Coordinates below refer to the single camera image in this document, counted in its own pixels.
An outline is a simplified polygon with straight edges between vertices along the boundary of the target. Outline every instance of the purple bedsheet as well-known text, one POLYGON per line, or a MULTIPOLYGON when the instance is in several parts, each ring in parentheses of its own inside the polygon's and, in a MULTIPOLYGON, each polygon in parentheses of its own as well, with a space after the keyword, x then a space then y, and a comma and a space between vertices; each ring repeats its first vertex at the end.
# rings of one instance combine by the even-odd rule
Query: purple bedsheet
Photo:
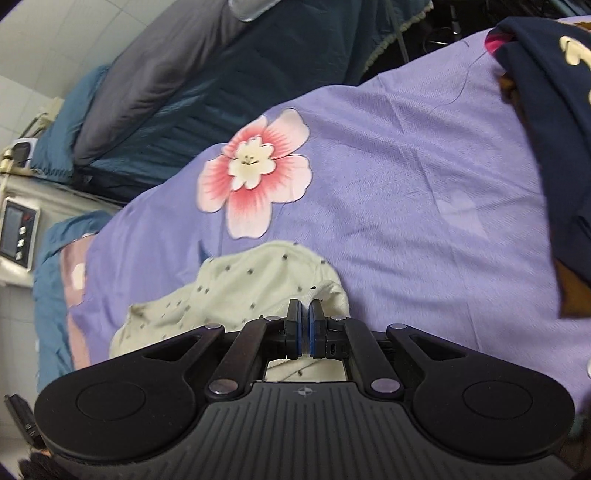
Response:
POLYGON ((72 310, 92 362, 107 358, 130 304, 194 281, 201 249, 217 256, 284 239, 327 258, 352 316, 371 328, 408 323, 541 371, 580 404, 591 322, 557 317, 535 159, 501 101, 485 34, 271 109, 269 123, 293 108, 308 126, 295 154, 313 176, 301 199, 273 204, 260 238, 229 235, 229 203, 196 206, 197 178, 220 145, 117 214, 92 244, 85 300, 72 310))

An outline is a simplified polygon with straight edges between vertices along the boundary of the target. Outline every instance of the white cloth with black dots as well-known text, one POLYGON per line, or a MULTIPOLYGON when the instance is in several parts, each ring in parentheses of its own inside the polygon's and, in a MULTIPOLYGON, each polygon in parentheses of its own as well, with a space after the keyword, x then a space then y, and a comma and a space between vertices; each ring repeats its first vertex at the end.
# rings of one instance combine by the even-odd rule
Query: white cloth with black dots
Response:
MULTIPOLYGON (((124 355, 207 323, 219 323, 234 332, 261 315, 284 317, 291 299, 305 307, 319 299, 326 316, 349 315, 349 300, 336 271, 302 245, 273 241, 210 258, 194 283, 159 300, 132 305, 109 354, 111 358, 124 355)), ((304 357, 271 362, 265 378, 339 381, 345 380, 345 373, 340 362, 304 357)))

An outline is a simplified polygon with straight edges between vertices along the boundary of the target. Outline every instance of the silver rivet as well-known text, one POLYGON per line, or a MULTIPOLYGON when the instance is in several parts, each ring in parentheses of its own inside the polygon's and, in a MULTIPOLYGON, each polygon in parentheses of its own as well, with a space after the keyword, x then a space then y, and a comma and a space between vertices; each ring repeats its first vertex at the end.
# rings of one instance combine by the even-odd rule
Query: silver rivet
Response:
POLYGON ((229 378, 220 378, 209 384, 209 390, 216 395, 226 395, 238 390, 238 384, 229 378))
POLYGON ((392 378, 378 378, 371 382, 371 388, 378 393, 394 393, 400 388, 400 383, 392 378))

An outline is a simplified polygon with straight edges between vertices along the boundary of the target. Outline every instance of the dark floor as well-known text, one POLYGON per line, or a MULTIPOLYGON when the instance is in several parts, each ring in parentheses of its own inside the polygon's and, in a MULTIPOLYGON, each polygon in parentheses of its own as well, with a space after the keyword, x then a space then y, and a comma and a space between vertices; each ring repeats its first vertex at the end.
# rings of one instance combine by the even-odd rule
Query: dark floor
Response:
MULTIPOLYGON (((449 0, 433 0, 435 8, 427 14, 425 20, 414 24, 404 33, 408 55, 414 60, 425 55, 425 46, 431 48, 428 40, 438 33, 448 34, 441 28, 451 25, 449 0)), ((545 0, 456 0, 457 17, 462 29, 462 36, 467 37, 480 30, 493 27, 510 15, 543 15, 559 17, 548 7, 545 0)), ((391 44, 363 76, 369 80, 380 72, 400 67, 404 64, 398 43, 391 44)))

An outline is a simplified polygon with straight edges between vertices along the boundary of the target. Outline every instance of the ribbed gray surface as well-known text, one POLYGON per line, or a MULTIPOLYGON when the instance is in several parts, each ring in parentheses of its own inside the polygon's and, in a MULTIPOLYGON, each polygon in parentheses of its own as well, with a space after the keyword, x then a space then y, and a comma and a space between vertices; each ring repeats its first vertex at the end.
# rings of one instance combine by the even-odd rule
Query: ribbed gray surface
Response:
POLYGON ((458 459, 417 432, 404 409, 352 383, 257 383, 207 408, 195 430, 159 457, 122 466, 61 461, 81 480, 565 480, 550 457, 518 466, 458 459), (298 389, 313 392, 301 395, 298 389))

